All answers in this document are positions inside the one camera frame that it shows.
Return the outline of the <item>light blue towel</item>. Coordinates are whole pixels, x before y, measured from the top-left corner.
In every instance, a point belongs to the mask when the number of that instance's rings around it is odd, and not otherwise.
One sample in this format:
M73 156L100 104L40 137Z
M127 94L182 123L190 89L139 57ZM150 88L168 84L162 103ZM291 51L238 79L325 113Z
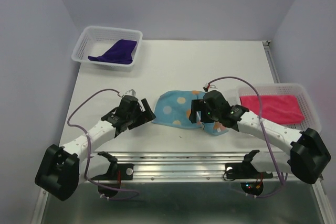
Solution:
M228 132L228 129L218 122L203 123L200 121L201 114L198 112L196 123L189 120L192 100L203 98L203 91L173 90L162 94L155 105L154 124L175 127L179 129L194 130L202 129L209 135L220 136Z

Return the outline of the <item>pink towel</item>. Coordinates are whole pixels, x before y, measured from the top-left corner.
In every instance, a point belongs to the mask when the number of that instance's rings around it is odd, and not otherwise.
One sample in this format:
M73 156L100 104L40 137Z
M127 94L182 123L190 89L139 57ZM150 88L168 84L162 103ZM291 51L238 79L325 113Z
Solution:
M261 95L262 118L281 125L300 124L305 120L294 95Z

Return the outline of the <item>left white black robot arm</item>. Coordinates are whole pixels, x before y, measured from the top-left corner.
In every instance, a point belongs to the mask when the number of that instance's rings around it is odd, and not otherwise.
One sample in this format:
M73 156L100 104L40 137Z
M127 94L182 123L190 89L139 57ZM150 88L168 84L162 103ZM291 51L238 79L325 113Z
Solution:
M67 200L77 187L95 177L116 180L114 194L121 188L122 177L128 177L129 166L119 166L115 156L106 151L94 151L121 133L132 130L156 118L146 99L124 95L119 106L112 109L90 130L71 142L49 146L35 176L35 184L61 201Z

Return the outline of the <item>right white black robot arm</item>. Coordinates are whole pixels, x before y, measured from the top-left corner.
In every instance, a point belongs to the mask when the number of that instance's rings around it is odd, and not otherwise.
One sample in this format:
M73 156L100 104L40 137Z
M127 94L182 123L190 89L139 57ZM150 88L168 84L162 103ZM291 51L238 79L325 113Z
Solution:
M304 131L290 129L262 119L248 108L230 105L218 91L210 91L203 98L192 100L191 123L218 122L233 129L264 140L268 148L275 146L280 153L252 150L240 163L228 164L228 179L253 179L259 174L276 172L293 174L307 184L314 184L331 160L319 133L311 128Z

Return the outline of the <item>purple towel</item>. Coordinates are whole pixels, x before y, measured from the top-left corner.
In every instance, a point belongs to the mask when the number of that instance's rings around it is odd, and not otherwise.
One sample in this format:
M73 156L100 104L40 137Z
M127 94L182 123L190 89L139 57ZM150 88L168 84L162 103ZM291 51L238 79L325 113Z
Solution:
M98 57L88 56L88 60L94 62L115 63L129 65L133 62L132 52L137 42L134 40L118 40L110 49Z

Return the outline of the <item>white source basket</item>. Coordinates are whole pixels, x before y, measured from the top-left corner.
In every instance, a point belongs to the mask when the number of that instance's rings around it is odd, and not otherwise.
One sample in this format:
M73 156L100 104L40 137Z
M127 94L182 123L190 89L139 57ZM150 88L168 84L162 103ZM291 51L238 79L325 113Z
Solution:
M75 62L94 64L114 71L130 72L139 58L142 38L143 34L139 30L88 26L82 31L72 51L71 59ZM124 48L125 42L132 44L132 47L128 47L130 63L90 60L92 57L103 56L112 48L117 50Z

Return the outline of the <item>white target basket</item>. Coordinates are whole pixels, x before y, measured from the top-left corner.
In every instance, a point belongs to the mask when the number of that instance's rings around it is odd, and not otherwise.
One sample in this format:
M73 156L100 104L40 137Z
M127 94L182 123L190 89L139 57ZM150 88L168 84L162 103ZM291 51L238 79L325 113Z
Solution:
M297 130L311 128L321 133L322 126L314 105L297 83L257 84L236 89L236 102L262 118Z

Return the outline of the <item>aluminium mounting rail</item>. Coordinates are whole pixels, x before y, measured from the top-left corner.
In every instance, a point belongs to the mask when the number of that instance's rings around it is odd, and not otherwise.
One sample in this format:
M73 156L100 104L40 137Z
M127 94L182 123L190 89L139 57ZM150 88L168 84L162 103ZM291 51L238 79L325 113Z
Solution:
M242 153L110 153L118 164L134 165L132 180L199 181L219 179L226 163L240 163Z

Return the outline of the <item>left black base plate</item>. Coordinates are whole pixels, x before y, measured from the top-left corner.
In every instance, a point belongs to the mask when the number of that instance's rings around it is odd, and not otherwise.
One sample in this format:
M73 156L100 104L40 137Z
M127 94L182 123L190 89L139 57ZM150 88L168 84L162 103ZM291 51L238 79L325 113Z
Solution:
M92 180L132 180L134 165L132 163L121 163L108 167L100 166L89 170L89 178Z

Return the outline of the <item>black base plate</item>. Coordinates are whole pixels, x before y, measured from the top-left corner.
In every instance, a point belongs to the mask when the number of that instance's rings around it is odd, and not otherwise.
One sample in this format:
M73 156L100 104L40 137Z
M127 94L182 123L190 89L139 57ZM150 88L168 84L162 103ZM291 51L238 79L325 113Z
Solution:
M226 170L223 178L227 181L234 181L236 179L271 179L272 173L258 172L250 163L226 163Z
M121 163L108 167L100 166L89 170L89 178L92 180L132 180L134 165L132 163Z

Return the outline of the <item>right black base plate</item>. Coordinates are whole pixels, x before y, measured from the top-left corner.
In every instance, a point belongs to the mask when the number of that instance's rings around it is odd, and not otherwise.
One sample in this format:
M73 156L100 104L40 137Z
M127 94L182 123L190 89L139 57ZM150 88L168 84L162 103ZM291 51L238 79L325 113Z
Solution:
M250 163L226 163L226 170L223 178L227 181L234 181L236 179L271 179L272 173L258 172Z

